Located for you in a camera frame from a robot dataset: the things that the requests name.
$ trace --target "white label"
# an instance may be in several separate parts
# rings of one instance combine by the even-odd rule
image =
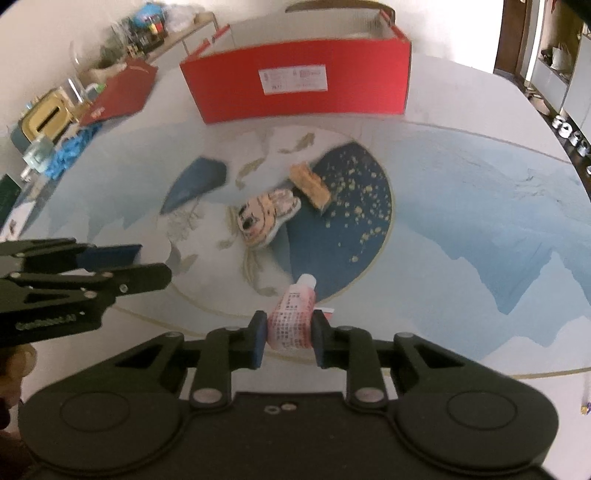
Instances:
[[[325,65],[302,65],[283,69],[259,70],[262,90],[265,95],[288,92],[325,92]]]

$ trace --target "blue shape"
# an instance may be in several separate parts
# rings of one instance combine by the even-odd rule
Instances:
[[[190,200],[223,186],[227,176],[228,167],[224,162],[199,157],[174,182],[160,214],[170,213]]]
[[[314,167],[336,197],[324,215],[306,198],[287,222],[291,273],[316,277],[316,299],[339,292],[380,251],[392,220],[384,171],[356,142],[329,151]]]

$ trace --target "white cap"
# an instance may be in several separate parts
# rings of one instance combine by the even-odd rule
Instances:
[[[312,290],[316,287],[316,279],[314,275],[310,275],[309,273],[304,273],[300,275],[300,278],[297,279],[298,285],[305,285],[306,287],[310,287]]]

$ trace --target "red cardboard box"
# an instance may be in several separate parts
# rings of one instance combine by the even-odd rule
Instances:
[[[205,123],[302,113],[404,113],[411,43],[374,9],[328,9],[221,29],[181,63]]]

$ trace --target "doorway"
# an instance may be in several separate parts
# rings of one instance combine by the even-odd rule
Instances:
[[[515,75],[521,67],[523,50],[527,39],[524,34],[527,32],[527,24],[529,24],[527,19],[528,12],[531,9],[531,1],[504,1],[499,48],[496,52],[495,73],[500,70]]]

